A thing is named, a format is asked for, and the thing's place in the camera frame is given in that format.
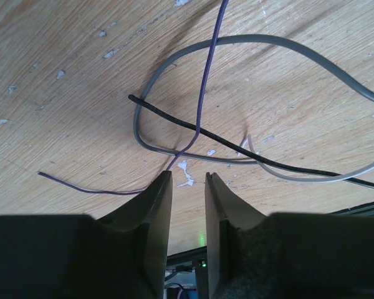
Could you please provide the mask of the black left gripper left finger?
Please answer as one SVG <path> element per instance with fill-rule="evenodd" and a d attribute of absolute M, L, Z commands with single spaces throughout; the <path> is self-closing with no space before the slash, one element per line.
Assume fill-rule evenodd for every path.
<path fill-rule="evenodd" d="M 98 219 L 110 236 L 100 271 L 102 296 L 162 298 L 172 184 L 171 171 L 163 171 L 142 193 Z"/>

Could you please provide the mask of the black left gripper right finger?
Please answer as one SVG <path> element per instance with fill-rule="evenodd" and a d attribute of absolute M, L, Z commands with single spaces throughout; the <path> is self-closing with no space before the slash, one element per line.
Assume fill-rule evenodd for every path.
<path fill-rule="evenodd" d="M 206 174 L 204 196 L 209 297 L 219 298 L 239 268 L 238 233 L 255 227 L 266 216 L 233 193 L 217 173 Z"/>

